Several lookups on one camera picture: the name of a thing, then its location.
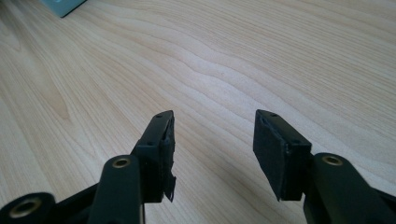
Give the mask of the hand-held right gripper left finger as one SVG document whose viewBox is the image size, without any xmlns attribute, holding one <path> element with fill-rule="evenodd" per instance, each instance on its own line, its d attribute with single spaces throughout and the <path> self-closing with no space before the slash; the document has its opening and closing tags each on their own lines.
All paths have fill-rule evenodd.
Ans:
<svg viewBox="0 0 396 224">
<path fill-rule="evenodd" d="M 106 162 L 88 224 L 145 224 L 145 205 L 174 198 L 174 112 L 155 115 L 129 155 Z"/>
</svg>

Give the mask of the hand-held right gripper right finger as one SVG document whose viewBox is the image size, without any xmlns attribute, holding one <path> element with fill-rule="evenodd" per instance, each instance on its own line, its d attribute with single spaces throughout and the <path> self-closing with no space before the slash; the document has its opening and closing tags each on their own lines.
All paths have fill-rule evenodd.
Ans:
<svg viewBox="0 0 396 224">
<path fill-rule="evenodd" d="M 312 144 L 278 114 L 257 110 L 253 151 L 279 201 L 303 201 L 308 224 L 396 224 L 396 197 L 347 159 Z"/>
</svg>

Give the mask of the light blue plastic basket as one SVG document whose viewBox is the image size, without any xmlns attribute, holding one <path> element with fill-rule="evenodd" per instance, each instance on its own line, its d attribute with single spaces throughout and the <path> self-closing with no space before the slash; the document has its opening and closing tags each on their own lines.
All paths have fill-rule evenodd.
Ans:
<svg viewBox="0 0 396 224">
<path fill-rule="evenodd" d="M 53 14 L 63 18 L 87 0 L 40 0 Z"/>
</svg>

